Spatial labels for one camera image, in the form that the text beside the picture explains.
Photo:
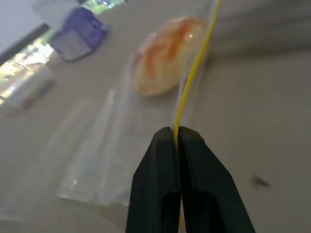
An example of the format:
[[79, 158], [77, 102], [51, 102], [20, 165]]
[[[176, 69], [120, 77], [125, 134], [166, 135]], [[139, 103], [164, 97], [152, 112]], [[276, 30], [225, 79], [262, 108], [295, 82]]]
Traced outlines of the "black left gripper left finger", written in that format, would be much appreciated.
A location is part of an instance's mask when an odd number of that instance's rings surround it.
[[178, 233], [181, 189], [173, 133], [156, 132], [131, 186], [125, 233]]

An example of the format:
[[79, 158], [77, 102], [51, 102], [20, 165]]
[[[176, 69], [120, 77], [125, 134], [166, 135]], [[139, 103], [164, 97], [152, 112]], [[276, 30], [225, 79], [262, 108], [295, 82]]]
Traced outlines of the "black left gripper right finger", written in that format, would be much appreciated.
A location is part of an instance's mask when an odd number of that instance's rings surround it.
[[186, 233], [256, 233], [234, 180], [202, 136], [178, 133]]

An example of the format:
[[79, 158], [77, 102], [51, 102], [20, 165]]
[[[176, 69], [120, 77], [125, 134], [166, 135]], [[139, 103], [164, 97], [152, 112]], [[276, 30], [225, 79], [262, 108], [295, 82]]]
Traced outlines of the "clear bag with yellow zip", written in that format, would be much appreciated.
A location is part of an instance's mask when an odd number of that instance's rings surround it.
[[105, 103], [68, 167], [58, 196], [104, 206], [128, 204], [132, 177], [154, 134], [168, 127], [192, 124], [199, 101], [200, 82], [207, 73], [211, 34], [221, 0], [207, 0], [201, 10], [186, 16], [207, 22], [205, 39], [179, 84], [170, 91], [142, 96], [132, 85], [132, 60], [119, 83], [109, 90]]

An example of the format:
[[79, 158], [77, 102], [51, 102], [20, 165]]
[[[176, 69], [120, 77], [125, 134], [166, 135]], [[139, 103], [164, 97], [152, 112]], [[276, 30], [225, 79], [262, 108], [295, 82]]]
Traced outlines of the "orange snack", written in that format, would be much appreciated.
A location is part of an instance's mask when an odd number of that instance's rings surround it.
[[136, 52], [131, 64], [133, 88], [142, 96], [164, 94], [177, 86], [193, 62], [208, 29], [198, 17], [166, 22]]

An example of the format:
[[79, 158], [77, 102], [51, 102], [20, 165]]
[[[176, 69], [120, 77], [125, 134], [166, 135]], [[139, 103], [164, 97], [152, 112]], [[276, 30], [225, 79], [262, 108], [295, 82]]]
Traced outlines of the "clear box with coloured bits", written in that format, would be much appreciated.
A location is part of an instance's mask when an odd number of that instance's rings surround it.
[[26, 66], [0, 91], [0, 112], [7, 115], [25, 112], [54, 84], [53, 72], [46, 65], [35, 63]]

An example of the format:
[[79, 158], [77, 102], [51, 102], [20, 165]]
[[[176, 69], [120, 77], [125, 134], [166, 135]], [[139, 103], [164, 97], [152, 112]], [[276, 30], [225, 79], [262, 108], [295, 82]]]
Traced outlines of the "purple tissue box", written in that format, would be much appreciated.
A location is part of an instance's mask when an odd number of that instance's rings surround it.
[[92, 54], [109, 32], [109, 25], [77, 0], [36, 0], [32, 10], [55, 31], [49, 44], [67, 62]]

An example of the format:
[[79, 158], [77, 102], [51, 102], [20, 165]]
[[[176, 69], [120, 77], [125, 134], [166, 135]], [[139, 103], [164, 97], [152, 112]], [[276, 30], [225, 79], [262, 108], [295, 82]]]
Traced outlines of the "black window frame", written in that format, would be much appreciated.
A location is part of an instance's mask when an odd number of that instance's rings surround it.
[[50, 27], [44, 23], [39, 27], [35, 28], [29, 34], [18, 40], [9, 48], [5, 49], [3, 52], [0, 53], [0, 66], [3, 65], [5, 62], [13, 58], [17, 53], [23, 50], [26, 46], [31, 44], [35, 41], [38, 37], [48, 31]]

